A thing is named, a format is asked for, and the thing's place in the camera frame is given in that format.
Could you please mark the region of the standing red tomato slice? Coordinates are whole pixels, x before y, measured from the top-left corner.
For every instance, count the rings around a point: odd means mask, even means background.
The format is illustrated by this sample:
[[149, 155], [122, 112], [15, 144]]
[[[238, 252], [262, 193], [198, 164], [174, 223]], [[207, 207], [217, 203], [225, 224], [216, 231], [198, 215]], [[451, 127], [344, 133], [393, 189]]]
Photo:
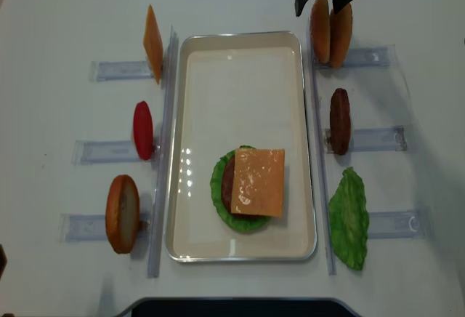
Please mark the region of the standing red tomato slice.
[[153, 120], [148, 104], [145, 101], [137, 103], [133, 117], [134, 143], [139, 157], [148, 161], [154, 150]]

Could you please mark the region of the standing green lettuce leaf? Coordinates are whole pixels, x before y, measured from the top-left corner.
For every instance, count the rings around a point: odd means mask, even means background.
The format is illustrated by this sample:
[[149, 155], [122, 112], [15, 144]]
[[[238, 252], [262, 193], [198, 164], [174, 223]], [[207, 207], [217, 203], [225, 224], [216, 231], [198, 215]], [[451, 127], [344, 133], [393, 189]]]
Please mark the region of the standing green lettuce leaf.
[[362, 270], [368, 253], [369, 214], [362, 178], [352, 167], [342, 179], [329, 202], [331, 245], [335, 255], [353, 270]]

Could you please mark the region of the long clear rail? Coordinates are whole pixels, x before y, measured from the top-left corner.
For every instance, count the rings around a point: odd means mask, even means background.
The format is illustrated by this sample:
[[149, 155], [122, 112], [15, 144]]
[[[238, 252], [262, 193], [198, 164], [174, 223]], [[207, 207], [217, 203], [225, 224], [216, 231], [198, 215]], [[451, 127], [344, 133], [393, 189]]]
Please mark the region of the long clear rail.
[[179, 38], [174, 27], [171, 27], [169, 46], [163, 61], [163, 78], [161, 85], [164, 89], [163, 121], [160, 130], [158, 149], [158, 169], [155, 189], [155, 200], [153, 203], [150, 248], [147, 262], [147, 277], [159, 277], [161, 264], [161, 249], [163, 243], [163, 220], [164, 206], [168, 190], [168, 177], [171, 150], [171, 130], [173, 122], [173, 106], [175, 98], [177, 55], [179, 49]]
[[325, 241], [325, 257], [327, 261], [328, 274], [330, 276], [336, 275], [336, 258], [331, 245], [331, 229], [330, 218], [328, 214], [328, 186], [326, 179], [326, 163], [325, 152], [323, 146], [323, 130], [320, 122], [320, 100], [318, 97], [317, 88], [317, 69], [318, 60], [315, 57], [315, 52], [312, 45], [311, 35], [311, 21], [307, 22], [307, 48], [308, 48], [308, 62], [310, 69], [310, 86], [312, 90], [312, 111], [314, 120], [314, 136], [315, 147], [318, 160], [318, 178], [320, 187], [321, 209], [323, 213], [323, 227], [324, 227], [324, 241]]

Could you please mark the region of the clear bun holder rail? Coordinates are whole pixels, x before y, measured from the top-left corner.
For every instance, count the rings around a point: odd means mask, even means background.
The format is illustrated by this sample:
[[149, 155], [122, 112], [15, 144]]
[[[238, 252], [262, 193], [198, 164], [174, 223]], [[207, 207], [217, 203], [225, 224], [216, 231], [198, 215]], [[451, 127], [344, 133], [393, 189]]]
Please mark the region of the clear bun holder rail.
[[103, 214], [61, 214], [58, 241], [74, 243], [84, 241], [107, 241], [105, 216]]
[[341, 68], [374, 68], [397, 66], [394, 45], [349, 48]]

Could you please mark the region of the left long clear rail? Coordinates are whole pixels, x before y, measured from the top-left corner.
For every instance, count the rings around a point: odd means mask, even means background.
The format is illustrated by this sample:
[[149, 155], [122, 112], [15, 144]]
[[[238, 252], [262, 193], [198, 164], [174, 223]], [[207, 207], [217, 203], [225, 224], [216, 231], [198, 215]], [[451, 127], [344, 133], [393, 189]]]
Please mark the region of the left long clear rail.
[[155, 189], [155, 200], [153, 203], [150, 248], [147, 262], [147, 277], [159, 277], [161, 264], [161, 249], [163, 243], [163, 220], [164, 206], [168, 190], [168, 177], [171, 150], [171, 130], [173, 122], [173, 106], [175, 98], [177, 55], [179, 49], [179, 38], [174, 27], [171, 27], [169, 46], [163, 61], [163, 78], [161, 85], [164, 89], [163, 121], [160, 130], [158, 149], [158, 169]]

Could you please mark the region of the clear lettuce holder rail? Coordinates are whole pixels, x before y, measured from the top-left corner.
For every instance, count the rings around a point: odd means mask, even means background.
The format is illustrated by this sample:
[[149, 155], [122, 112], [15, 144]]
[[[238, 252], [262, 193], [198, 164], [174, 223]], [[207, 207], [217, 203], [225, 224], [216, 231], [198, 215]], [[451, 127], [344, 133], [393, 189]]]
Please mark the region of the clear lettuce holder rail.
[[429, 213], [425, 209], [369, 213], [369, 239], [436, 239]]

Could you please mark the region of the cheese slice on burger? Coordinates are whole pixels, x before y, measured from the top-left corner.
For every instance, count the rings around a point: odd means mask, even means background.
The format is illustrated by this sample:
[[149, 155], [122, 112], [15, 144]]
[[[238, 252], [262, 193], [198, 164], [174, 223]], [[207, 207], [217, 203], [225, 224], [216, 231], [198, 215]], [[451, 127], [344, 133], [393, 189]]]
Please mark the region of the cheese slice on burger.
[[239, 148], [231, 194], [231, 212], [281, 217], [284, 204], [285, 151]]

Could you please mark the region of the clear bottom bun holder rail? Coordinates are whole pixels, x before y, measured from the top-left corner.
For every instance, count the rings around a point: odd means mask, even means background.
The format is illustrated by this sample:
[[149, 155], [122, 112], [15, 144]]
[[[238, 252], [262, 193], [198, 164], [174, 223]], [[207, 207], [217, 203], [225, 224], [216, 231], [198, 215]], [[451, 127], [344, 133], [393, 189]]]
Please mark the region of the clear bottom bun holder rail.
[[105, 216], [103, 214], [61, 214], [58, 241], [74, 243], [84, 241], [107, 241]]

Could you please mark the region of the standing bottom bun slice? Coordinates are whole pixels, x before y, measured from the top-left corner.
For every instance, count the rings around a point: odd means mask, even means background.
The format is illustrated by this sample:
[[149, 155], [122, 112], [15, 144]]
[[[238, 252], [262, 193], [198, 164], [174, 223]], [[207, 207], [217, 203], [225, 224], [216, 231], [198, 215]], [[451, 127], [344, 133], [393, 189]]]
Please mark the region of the standing bottom bun slice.
[[108, 241], [117, 254], [133, 249], [140, 221], [140, 200], [134, 180], [127, 174], [115, 177], [108, 191], [105, 210], [105, 230]]

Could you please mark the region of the right long clear rail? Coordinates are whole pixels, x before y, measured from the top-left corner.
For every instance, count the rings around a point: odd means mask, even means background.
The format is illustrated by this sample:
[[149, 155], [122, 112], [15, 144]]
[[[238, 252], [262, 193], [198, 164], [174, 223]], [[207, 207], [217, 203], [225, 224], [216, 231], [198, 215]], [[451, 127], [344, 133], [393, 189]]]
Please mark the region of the right long clear rail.
[[323, 227], [324, 227], [324, 241], [325, 241], [325, 257], [327, 261], [328, 274], [330, 276], [336, 275], [336, 258], [331, 245], [331, 229], [330, 218], [328, 214], [328, 186], [326, 179], [326, 163], [325, 152], [323, 146], [323, 130], [320, 122], [320, 100], [318, 97], [317, 88], [317, 69], [318, 60], [315, 57], [315, 52], [312, 45], [311, 35], [311, 21], [307, 22], [307, 48], [308, 48], [308, 62], [310, 69], [310, 86], [312, 90], [312, 111], [314, 120], [314, 136], [315, 147], [318, 160], [318, 178], [320, 187], [321, 209], [323, 213]]

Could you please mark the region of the dark device at table edge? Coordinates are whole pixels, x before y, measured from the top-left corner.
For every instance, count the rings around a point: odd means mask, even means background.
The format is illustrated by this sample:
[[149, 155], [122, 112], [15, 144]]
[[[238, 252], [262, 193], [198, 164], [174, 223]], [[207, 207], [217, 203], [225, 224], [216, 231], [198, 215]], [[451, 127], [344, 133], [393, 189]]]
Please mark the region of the dark device at table edge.
[[154, 299], [138, 303], [132, 316], [353, 316], [331, 300]]

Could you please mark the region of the lettuce leaf on burger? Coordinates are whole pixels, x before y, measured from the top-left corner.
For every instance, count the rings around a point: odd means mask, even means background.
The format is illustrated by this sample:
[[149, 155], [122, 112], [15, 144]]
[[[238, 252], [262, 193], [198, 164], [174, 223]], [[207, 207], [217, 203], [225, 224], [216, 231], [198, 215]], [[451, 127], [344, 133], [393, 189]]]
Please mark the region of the lettuce leaf on burger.
[[210, 179], [211, 200], [217, 211], [217, 214], [226, 225], [240, 233], [252, 233], [264, 228], [270, 222], [271, 217], [266, 216], [265, 219], [262, 218], [255, 221], [234, 218], [227, 212], [221, 200], [222, 175], [227, 162], [234, 155], [235, 150], [226, 153], [214, 166]]

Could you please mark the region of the standing orange cheese slice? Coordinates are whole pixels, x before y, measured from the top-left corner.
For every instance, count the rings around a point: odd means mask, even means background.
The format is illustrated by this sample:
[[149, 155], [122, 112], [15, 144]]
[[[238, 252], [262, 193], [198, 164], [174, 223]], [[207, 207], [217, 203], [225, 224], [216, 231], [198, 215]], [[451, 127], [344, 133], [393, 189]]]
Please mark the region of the standing orange cheese slice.
[[163, 42], [152, 6], [147, 9], [143, 46], [157, 84], [160, 84], [163, 70]]

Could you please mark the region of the bun half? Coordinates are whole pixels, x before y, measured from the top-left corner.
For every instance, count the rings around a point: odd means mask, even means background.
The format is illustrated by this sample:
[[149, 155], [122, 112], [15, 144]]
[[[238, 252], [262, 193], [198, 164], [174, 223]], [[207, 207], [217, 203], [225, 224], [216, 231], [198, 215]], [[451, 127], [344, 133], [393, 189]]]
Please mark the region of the bun half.
[[331, 41], [328, 0], [315, 0], [310, 13], [310, 32], [317, 59], [320, 63], [327, 63]]
[[339, 13], [330, 13], [331, 43], [330, 60], [332, 68], [342, 67], [352, 37], [352, 6], [346, 5]]

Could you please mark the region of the standing brown meat patty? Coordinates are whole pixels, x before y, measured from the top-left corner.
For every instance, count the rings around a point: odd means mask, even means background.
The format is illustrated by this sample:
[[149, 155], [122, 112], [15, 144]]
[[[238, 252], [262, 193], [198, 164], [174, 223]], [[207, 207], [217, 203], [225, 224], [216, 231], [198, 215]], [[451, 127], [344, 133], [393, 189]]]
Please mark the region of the standing brown meat patty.
[[349, 149], [351, 119], [348, 94], [342, 88], [336, 89], [331, 97], [330, 133], [333, 152], [343, 156]]

